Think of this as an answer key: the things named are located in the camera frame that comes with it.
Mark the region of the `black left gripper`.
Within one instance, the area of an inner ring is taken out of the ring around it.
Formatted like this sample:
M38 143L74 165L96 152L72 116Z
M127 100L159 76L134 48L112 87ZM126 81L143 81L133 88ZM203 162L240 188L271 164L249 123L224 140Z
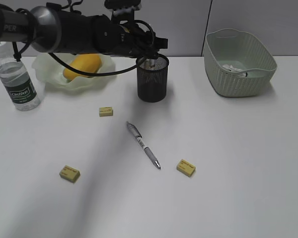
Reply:
M168 39L144 31L134 21L113 23L107 16L93 18L93 40L96 50L104 55L128 58L154 58L155 53L168 49Z

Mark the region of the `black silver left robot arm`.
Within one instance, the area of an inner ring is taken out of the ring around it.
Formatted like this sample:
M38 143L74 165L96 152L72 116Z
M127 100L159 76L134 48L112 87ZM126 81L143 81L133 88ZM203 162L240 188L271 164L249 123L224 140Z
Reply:
M167 49L168 40L159 38L146 22L134 18L139 0L107 0L106 15L84 16L68 5L69 11L56 3L37 6L30 11L12 10L0 4L0 41L23 42L41 53L73 55L100 53L109 56L149 59Z

